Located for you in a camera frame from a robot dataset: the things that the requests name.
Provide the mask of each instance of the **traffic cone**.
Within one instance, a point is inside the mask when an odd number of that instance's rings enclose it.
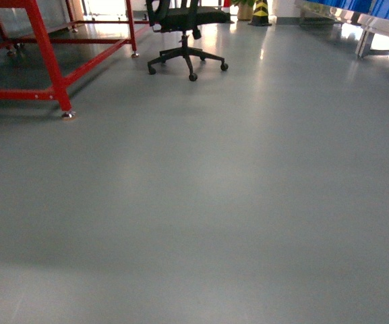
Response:
[[[267,0],[257,0],[254,9],[253,18],[249,25],[252,26],[271,26],[269,22],[269,11]]]
[[[230,0],[224,0],[224,4],[222,5],[221,9],[226,13],[227,15],[227,24],[233,24],[232,20],[230,19]]]

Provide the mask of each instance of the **plant pot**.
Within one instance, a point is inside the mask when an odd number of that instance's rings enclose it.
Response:
[[[242,21],[248,21],[253,18],[254,8],[246,3],[238,4],[237,19]]]

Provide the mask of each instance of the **potted plant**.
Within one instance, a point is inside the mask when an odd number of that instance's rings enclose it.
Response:
[[[254,3],[256,0],[231,0],[232,5],[237,5],[237,19],[251,20],[253,18]]]

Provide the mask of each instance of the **chair base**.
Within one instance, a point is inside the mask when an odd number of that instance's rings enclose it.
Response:
[[[166,63],[168,59],[172,59],[174,57],[182,56],[185,61],[187,62],[188,68],[189,68],[189,79],[191,81],[197,80],[197,74],[193,71],[193,64],[191,63],[190,56],[196,56],[199,57],[202,61],[205,59],[215,59],[217,61],[221,61],[221,70],[226,71],[229,66],[225,63],[224,57],[220,57],[214,54],[210,54],[207,52],[203,52],[202,49],[196,49],[194,47],[188,46],[188,36],[185,32],[182,34],[182,40],[181,40],[182,46],[177,47],[175,49],[167,49],[165,51],[160,52],[160,56],[156,59],[153,59],[152,61],[148,62],[148,70],[149,74],[155,74],[156,70],[152,67],[152,64],[156,63]]]

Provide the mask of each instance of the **yellow and black striped cone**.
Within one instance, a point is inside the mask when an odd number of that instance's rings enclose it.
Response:
[[[267,0],[257,0],[256,8],[254,9],[253,18],[249,25],[252,26],[270,26],[269,11]]]

